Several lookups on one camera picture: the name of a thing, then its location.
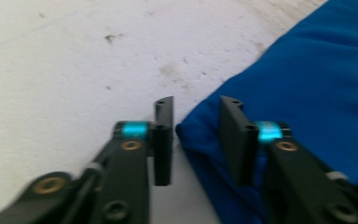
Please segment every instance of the black plastic part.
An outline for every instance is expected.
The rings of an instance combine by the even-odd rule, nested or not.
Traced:
[[[0,224],[59,223],[72,197],[72,178],[67,173],[42,175],[22,195],[0,212]]]
[[[358,224],[358,210],[291,138],[267,146],[263,198],[271,224]]]
[[[121,221],[127,224],[148,223],[146,142],[140,139],[114,139],[108,146],[111,147],[112,156],[103,176],[103,187],[98,193],[90,223],[120,223],[106,218],[114,217],[106,214],[106,211],[110,211],[106,207],[116,202],[123,202],[131,208],[131,212],[128,211]]]
[[[228,169],[237,185],[252,185],[258,150],[258,127],[242,112],[243,103],[221,96],[218,131]]]
[[[155,102],[156,122],[151,126],[156,186],[171,184],[173,97]]]

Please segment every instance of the white table surface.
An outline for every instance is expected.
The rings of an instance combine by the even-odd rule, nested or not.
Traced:
[[[119,120],[175,121],[324,0],[0,0],[0,209],[32,179],[78,175]],[[175,140],[152,223],[219,223]]]

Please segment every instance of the white surface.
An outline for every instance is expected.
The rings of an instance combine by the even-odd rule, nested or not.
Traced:
[[[78,174],[119,120],[179,122],[322,0],[0,0],[0,209],[30,180]],[[177,147],[152,223],[218,223]]]

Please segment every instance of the brass screw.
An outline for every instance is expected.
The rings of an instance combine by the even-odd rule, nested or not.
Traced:
[[[62,177],[49,177],[40,180],[34,186],[34,192],[37,194],[50,194],[65,186],[65,179]]]
[[[277,142],[275,144],[276,147],[280,148],[281,150],[285,151],[296,151],[298,150],[298,147],[290,142]]]
[[[138,141],[127,141],[121,144],[121,148],[124,150],[135,150],[142,146],[142,143]]]

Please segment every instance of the blue fabric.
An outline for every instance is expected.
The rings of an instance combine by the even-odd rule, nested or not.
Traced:
[[[245,103],[250,120],[282,120],[322,161],[358,183],[358,0],[330,0],[252,66],[224,83],[176,127],[221,221],[265,223],[257,184],[237,187],[217,140],[219,96]]]

